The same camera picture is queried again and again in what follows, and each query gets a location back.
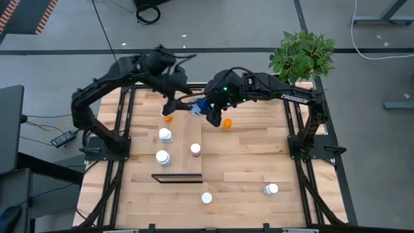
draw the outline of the orange object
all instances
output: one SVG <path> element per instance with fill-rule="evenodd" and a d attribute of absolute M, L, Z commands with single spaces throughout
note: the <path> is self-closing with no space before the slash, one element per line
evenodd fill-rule
<path fill-rule="evenodd" d="M 232 128 L 232 119 L 226 118 L 224 120 L 223 129 L 224 130 L 231 130 L 231 128 Z"/>
<path fill-rule="evenodd" d="M 173 120 L 173 115 L 165 117 L 166 122 L 171 122 Z"/>

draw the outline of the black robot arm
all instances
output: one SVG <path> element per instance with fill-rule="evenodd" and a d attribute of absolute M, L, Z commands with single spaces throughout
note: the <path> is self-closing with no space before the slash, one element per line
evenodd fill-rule
<path fill-rule="evenodd" d="M 176 91 L 192 94 L 187 87 L 187 76 L 185 70 L 176 65 L 172 74 L 163 73 L 167 68 L 170 70 L 176 63 L 176 56 L 169 54 L 162 46 L 155 50 L 137 56 L 126 56 L 112 64 L 107 74 L 93 82 L 84 89 L 78 89 L 72 95 L 72 120 L 75 127 L 92 131 L 101 138 L 109 151 L 120 153 L 123 151 L 123 142 L 119 133 L 106 128 L 97 120 L 91 108 L 93 102 L 110 93 L 118 87 L 128 87 L 136 82 L 146 84 L 153 91 L 157 91 L 168 98 L 162 113 L 169 115 L 176 109 L 189 110 L 184 104 L 179 104 L 174 95 Z"/>
<path fill-rule="evenodd" d="M 231 69 L 221 71 L 208 82 L 204 94 L 209 104 L 203 111 L 207 115 L 207 121 L 215 127 L 220 126 L 221 110 L 226 111 L 229 107 L 237 107 L 238 104 L 249 100 L 256 102 L 278 98 L 307 105 L 309 117 L 304 129 L 299 132 L 299 145 L 304 151 L 313 148 L 316 130 L 320 124 L 328 121 L 329 116 L 326 112 L 326 101 L 320 92 L 293 87 L 289 83 L 279 81 L 277 76 L 266 73 L 249 71 L 240 77 Z"/>

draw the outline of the yellow wire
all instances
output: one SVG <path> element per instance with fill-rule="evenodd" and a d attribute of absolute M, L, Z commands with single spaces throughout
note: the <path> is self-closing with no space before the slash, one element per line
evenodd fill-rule
<path fill-rule="evenodd" d="M 42 125 L 39 125 L 39 124 L 34 123 L 34 122 L 31 122 L 31 121 L 27 121 L 27 123 L 29 125 L 31 125 L 31 126 L 37 126 L 37 127 L 39 127 L 40 129 L 42 129 L 44 131 L 54 131 L 54 130 L 57 130 L 57 129 L 61 128 L 62 126 L 64 126 L 65 124 L 68 124 L 69 122 L 72 122 L 72 120 L 67 120 L 64 123 L 62 123 L 62 124 L 60 124 L 60 125 L 52 128 L 52 129 L 45 129 L 45 128 L 42 127 Z"/>

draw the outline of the black desk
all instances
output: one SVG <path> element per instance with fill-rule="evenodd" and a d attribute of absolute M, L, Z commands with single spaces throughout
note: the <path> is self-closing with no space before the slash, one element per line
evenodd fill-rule
<path fill-rule="evenodd" d="M 30 168 L 30 171 L 40 175 L 81 184 L 83 173 L 19 152 L 23 91 L 22 85 L 0 89 L 0 175 Z"/>
<path fill-rule="evenodd" d="M 22 85 L 0 89 L 0 175 L 17 168 L 23 90 Z"/>
<path fill-rule="evenodd" d="M 8 207 L 19 205 L 28 200 L 32 192 L 32 176 L 29 169 L 20 169 L 0 176 L 0 213 Z M 30 232 L 29 202 L 20 205 L 21 215 L 14 232 Z"/>
<path fill-rule="evenodd" d="M 0 213 L 20 205 L 14 232 L 30 232 L 32 173 L 81 184 L 83 173 L 19 152 L 22 85 L 0 89 Z"/>

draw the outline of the potted plant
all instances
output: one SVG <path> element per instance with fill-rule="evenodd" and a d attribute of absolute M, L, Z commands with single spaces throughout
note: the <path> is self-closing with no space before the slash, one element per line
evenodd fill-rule
<path fill-rule="evenodd" d="M 280 48 L 270 56 L 269 68 L 279 74 L 282 82 L 295 83 L 299 78 L 314 80 L 320 76 L 327 77 L 333 69 L 332 52 L 334 40 L 325 39 L 314 33 L 306 34 L 304 31 L 294 34 L 283 32 L 285 39 L 281 41 Z"/>

